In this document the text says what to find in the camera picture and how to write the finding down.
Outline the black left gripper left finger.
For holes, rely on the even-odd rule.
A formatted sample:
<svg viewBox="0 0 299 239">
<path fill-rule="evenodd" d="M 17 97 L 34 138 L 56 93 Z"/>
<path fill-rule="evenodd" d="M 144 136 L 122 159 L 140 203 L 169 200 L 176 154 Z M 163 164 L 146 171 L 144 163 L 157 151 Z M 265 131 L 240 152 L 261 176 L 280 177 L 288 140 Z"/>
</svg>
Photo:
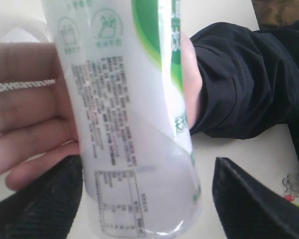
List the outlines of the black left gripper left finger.
<svg viewBox="0 0 299 239">
<path fill-rule="evenodd" d="M 0 201 L 0 239 L 65 239 L 83 191 L 82 162 L 67 156 Z"/>
</svg>

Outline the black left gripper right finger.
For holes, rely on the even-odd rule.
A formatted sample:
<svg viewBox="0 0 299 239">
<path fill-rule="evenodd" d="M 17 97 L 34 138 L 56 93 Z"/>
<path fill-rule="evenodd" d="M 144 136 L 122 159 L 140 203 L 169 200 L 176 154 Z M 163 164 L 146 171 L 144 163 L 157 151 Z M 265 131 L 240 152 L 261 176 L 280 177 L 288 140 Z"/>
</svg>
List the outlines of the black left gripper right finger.
<svg viewBox="0 0 299 239">
<path fill-rule="evenodd" d="M 229 158 L 215 160 L 212 196 L 228 239 L 299 239 L 299 207 Z"/>
</svg>

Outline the black sleeved forearm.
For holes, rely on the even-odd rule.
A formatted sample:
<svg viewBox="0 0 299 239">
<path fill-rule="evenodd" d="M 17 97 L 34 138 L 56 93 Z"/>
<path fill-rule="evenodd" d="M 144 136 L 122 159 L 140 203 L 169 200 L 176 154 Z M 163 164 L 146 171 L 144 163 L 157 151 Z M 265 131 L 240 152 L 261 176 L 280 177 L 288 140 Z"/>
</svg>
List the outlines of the black sleeved forearm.
<svg viewBox="0 0 299 239">
<path fill-rule="evenodd" d="M 299 21 L 258 31 L 219 22 L 191 42 L 202 76 L 191 133 L 250 139 L 287 124 L 299 161 Z"/>
</svg>

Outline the open bare human hand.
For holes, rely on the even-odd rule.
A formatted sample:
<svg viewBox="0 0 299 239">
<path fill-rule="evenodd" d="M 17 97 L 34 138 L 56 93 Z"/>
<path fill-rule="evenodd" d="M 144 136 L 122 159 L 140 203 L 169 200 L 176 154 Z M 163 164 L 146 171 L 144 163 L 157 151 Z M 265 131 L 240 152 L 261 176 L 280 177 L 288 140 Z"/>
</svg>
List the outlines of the open bare human hand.
<svg viewBox="0 0 299 239">
<path fill-rule="evenodd" d="M 75 119 L 52 43 L 0 43 L 0 83 L 53 84 L 0 92 L 0 176 L 18 191 L 80 152 Z"/>
</svg>

